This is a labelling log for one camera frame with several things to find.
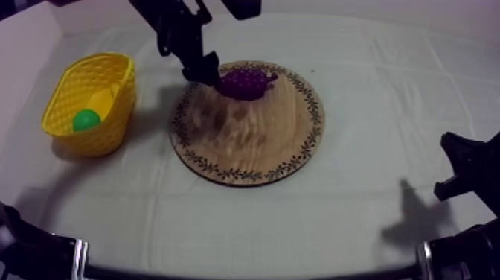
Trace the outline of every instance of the wrinkled cloth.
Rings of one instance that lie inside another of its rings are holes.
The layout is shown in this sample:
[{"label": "wrinkled cloth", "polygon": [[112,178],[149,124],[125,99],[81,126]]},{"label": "wrinkled cloth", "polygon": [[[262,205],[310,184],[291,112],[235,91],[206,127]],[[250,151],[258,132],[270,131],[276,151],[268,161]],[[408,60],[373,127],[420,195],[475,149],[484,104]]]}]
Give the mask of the wrinkled cloth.
[{"label": "wrinkled cloth", "polygon": [[[308,80],[326,122],[291,177],[234,189],[189,171],[167,123],[186,82],[145,23],[64,38],[0,155],[0,195],[23,217],[91,244],[90,262],[148,273],[258,278],[344,275],[409,264],[414,246],[493,218],[473,194],[439,203],[452,175],[439,142],[500,130],[500,48],[404,25],[335,16],[215,16],[205,50],[265,60]],[[138,100],[124,145],[79,160],[42,132],[63,69],[116,51],[135,60]]]}]

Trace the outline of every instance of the white wall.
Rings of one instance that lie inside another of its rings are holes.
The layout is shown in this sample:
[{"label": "white wall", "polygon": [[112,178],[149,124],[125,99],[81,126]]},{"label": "white wall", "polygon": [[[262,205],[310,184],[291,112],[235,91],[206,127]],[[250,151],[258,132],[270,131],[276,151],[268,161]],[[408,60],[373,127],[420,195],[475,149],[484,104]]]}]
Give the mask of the white wall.
[{"label": "white wall", "polygon": [[0,22],[0,148],[62,36],[46,2]]},{"label": "white wall", "polygon": [[[205,2],[213,13],[227,13],[220,0]],[[67,34],[140,20],[128,0],[82,0],[53,10]],[[263,0],[263,12],[382,19],[500,42],[500,0]]]}]

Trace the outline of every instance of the round wooden board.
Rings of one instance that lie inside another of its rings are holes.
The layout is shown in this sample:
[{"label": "round wooden board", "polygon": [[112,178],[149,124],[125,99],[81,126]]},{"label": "round wooden board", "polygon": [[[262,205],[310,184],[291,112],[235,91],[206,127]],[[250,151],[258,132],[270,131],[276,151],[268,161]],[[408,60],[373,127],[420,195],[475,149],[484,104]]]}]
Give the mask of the round wooden board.
[{"label": "round wooden board", "polygon": [[305,165],[321,141],[324,110],[315,90],[284,67],[238,61],[235,67],[278,74],[274,87],[256,101],[227,98],[192,83],[173,111],[172,143],[198,175],[222,185],[255,187],[278,181]]}]

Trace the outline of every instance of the grape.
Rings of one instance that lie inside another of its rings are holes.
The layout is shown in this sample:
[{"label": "grape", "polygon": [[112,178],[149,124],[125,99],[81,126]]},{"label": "grape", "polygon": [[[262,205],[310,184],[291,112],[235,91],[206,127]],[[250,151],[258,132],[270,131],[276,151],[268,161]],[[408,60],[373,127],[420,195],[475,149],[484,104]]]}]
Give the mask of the grape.
[{"label": "grape", "polygon": [[264,96],[267,89],[271,89],[271,83],[278,75],[267,73],[260,69],[248,67],[236,67],[221,77],[220,84],[216,89],[224,96],[237,100],[253,101]]}]

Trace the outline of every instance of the yellow basket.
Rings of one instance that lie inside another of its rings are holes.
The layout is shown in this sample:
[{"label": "yellow basket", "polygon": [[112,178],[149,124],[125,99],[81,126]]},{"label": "yellow basket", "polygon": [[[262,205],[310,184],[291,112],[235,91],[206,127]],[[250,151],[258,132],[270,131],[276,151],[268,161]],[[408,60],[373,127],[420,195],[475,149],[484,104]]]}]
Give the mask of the yellow basket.
[{"label": "yellow basket", "polygon": [[[118,85],[109,114],[88,130],[74,132],[73,117],[96,92]],[[42,118],[43,130],[71,152],[102,156],[117,149],[135,103],[135,72],[131,57],[101,53],[77,60],[62,75]]]}]

